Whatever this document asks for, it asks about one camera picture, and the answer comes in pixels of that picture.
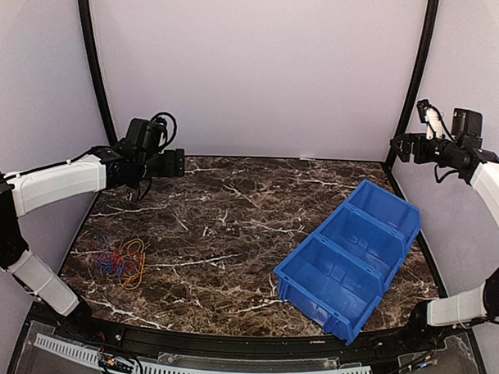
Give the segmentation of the blue three-compartment plastic bin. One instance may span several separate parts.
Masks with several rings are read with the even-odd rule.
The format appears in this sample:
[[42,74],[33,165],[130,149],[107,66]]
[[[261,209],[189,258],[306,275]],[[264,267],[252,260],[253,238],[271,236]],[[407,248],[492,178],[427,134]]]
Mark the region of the blue three-compartment plastic bin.
[[325,334],[354,342],[421,230],[420,210],[364,180],[280,264],[278,294]]

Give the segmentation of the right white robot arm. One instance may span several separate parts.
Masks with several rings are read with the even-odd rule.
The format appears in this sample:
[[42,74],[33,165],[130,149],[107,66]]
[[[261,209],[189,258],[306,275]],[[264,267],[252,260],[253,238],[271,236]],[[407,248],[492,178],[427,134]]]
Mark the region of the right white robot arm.
[[[416,104],[424,133],[398,135],[390,147],[403,162],[432,163],[446,168],[468,184],[483,200],[499,229],[499,157],[481,147],[480,113],[457,108],[451,127],[428,99]],[[457,327],[467,328],[499,318],[499,267],[479,287],[457,295],[421,301],[412,309],[400,335],[400,344],[409,352],[423,345],[436,345]]]

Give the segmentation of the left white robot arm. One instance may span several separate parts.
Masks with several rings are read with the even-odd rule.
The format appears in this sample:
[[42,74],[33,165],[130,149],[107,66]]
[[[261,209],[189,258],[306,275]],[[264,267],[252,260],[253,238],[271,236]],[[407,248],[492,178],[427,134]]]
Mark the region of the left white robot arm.
[[123,186],[139,190],[155,178],[183,176],[185,153],[169,147],[177,130],[175,117],[159,112],[149,120],[132,119],[125,137],[112,146],[93,146],[74,159],[29,171],[0,171],[0,269],[66,318],[66,329],[80,342],[98,335],[91,309],[30,249],[20,218],[81,194]]

